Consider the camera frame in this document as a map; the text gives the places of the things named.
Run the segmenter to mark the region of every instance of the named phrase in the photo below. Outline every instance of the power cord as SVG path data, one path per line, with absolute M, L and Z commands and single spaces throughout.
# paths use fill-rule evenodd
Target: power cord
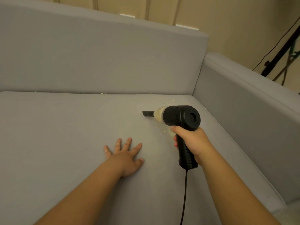
M 298 19 L 296 20 L 296 22 L 290 27 L 290 29 L 280 38 L 280 40 L 278 41 L 278 43 L 273 47 L 273 49 L 272 50 L 274 50 L 275 49 L 275 47 L 279 44 L 279 42 L 283 39 L 283 37 L 295 26 L 295 24 L 298 22 L 298 20 L 300 19 L 300 17 L 298 17 Z M 264 60 L 264 58 L 269 54 L 269 53 L 271 53 L 271 51 L 272 50 L 270 50 L 263 58 L 262 58 L 262 60 L 257 64 L 257 66 L 252 70 L 252 71 L 254 71 L 259 65 L 260 65 L 260 63 Z
M 186 195 L 187 195 L 187 179 L 188 179 L 188 170 L 186 170 L 186 172 L 185 172 L 185 198 L 186 198 Z M 185 213 L 185 198 L 183 200 L 183 209 L 182 209 L 180 225 L 182 225 L 183 215 Z

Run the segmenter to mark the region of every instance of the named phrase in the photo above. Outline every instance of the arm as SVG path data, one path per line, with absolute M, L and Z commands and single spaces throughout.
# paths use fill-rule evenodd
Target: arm
M 133 161 L 142 144 L 139 143 L 128 151 L 130 143 L 131 138 L 126 141 L 121 150 L 121 139 L 118 139 L 113 155 L 105 145 L 104 153 L 107 160 L 35 225 L 95 224 L 107 196 L 119 178 L 133 174 L 144 163 L 144 159 Z
M 280 225 L 213 147 L 202 128 L 190 132 L 172 126 L 171 130 L 184 139 L 195 160 L 202 166 L 223 225 Z

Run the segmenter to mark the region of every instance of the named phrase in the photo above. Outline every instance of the gray sofa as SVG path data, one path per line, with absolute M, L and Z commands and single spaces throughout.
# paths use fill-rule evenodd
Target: gray sofa
M 297 94 L 216 53 L 204 33 L 37 0 L 0 0 L 0 224 L 32 224 L 105 160 L 143 142 L 100 224 L 176 224 L 185 170 L 168 126 L 142 115 L 191 105 L 272 213 L 300 198 Z M 220 224 L 201 167 L 185 224 Z

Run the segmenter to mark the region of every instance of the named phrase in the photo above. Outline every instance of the person's left arm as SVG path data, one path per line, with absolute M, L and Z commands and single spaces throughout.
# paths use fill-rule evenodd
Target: person's left arm
M 130 144 L 131 138 L 128 138 L 121 149 L 121 139 L 118 139 L 113 154 L 105 145 L 107 160 L 35 225 L 95 224 L 107 196 L 119 178 L 135 173 L 144 163 L 144 159 L 133 161 L 142 144 L 139 143 L 129 151 Z

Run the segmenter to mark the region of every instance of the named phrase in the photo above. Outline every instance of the vacuum body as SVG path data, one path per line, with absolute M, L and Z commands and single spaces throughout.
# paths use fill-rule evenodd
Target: vacuum body
M 143 111 L 144 116 L 154 117 L 157 121 L 166 125 L 178 125 L 182 128 L 195 131 L 201 122 L 200 114 L 192 106 L 164 106 L 156 111 Z M 184 140 L 176 135 L 179 151 L 179 165 L 190 170 L 198 167 L 194 155 L 186 146 Z

